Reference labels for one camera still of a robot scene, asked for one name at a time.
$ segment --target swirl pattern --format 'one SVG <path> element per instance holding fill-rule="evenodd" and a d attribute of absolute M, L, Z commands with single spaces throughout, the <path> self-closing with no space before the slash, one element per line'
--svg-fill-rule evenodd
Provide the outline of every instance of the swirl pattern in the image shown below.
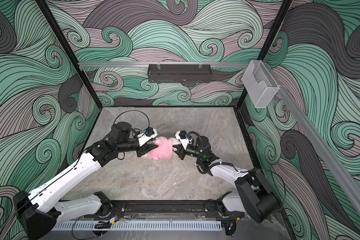
<path fill-rule="evenodd" d="M 72 46 L 90 46 L 81 24 L 49 7 Z M 107 43 L 117 40 L 105 34 Z M 98 112 L 37 3 L 0 1 L 0 239 L 26 238 L 16 217 L 8 218 L 13 196 L 77 159 Z"/>
<path fill-rule="evenodd" d="M 251 0 L 47 0 L 51 11 L 79 61 L 191 61 L 247 62 L 255 60 L 263 47 L 269 29 L 264 26 L 276 18 L 281 1 Z M 147 71 L 141 69 L 107 69 L 113 72 L 92 78 L 98 96 L 109 106 L 167 105 L 235 105 L 244 86 L 232 76 L 243 69 L 213 70 L 213 81 L 230 83 L 237 88 L 227 90 L 225 84 L 210 83 L 199 91 L 184 93 L 197 87 L 183 83 L 187 91 L 170 90 L 158 84 L 158 95 L 141 87 Z M 67 110 L 74 109 L 71 98 Z"/>
<path fill-rule="evenodd" d="M 265 61 L 360 186 L 360 0 L 294 1 Z M 359 214 L 283 99 L 255 109 L 246 97 L 243 107 L 262 167 L 288 186 L 296 238 L 360 239 Z M 282 196 L 276 177 L 266 177 Z"/>

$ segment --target gray marble floor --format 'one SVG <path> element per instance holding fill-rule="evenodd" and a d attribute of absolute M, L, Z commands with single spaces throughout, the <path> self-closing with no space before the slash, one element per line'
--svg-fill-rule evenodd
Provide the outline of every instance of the gray marble floor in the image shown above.
<path fill-rule="evenodd" d="M 104 137 L 115 118 L 130 109 L 143 111 L 158 136 L 174 137 L 180 130 L 196 131 L 209 138 L 212 152 L 226 162 L 243 169 L 253 165 L 232 108 L 104 108 L 87 142 L 90 146 Z M 117 121 L 144 129 L 148 122 L 142 113 L 128 112 Z M 150 160 L 127 152 L 124 160 L 115 159 L 82 180 L 63 199 L 73 200 L 102 191 L 118 200 L 203 200 L 216 199 L 236 188 L 224 180 L 200 174 L 195 158 L 182 161 Z"/>

